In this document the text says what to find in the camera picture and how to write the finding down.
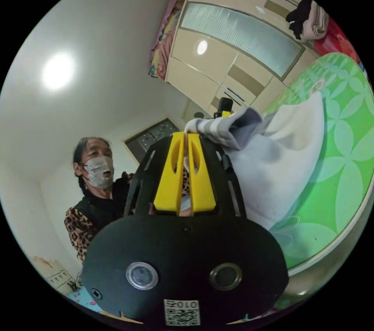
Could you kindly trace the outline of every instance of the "yellow plastic part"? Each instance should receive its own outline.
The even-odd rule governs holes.
[[[174,132],[153,202],[156,210],[175,212],[179,215],[183,184],[183,156],[184,132]]]
[[[188,134],[188,155],[192,215],[212,211],[216,206],[216,201],[199,134]]]

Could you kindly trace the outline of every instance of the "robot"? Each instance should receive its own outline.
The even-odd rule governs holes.
[[[221,99],[215,118],[231,107]],[[255,318],[288,284],[282,250],[247,219],[230,158],[199,134],[188,134],[192,213],[179,217],[185,144],[176,132],[151,146],[124,217],[89,246],[82,282],[104,311],[153,327],[199,329]]]

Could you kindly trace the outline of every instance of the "black vest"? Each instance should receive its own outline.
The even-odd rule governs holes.
[[[109,223],[123,217],[128,190],[127,180],[121,178],[113,183],[113,200],[100,199],[86,190],[75,209],[87,217],[100,231]]]

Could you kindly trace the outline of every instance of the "red fabric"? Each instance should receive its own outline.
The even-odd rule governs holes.
[[[331,52],[340,52],[349,56],[356,63],[360,62],[351,42],[331,17],[329,18],[326,36],[320,40],[315,40],[313,47],[321,56]]]

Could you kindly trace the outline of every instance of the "face mask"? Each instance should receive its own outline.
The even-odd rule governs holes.
[[[113,184],[114,167],[110,157],[91,158],[84,165],[88,171],[87,180],[95,188],[109,188]],[[104,173],[110,171],[110,177],[106,178]]]

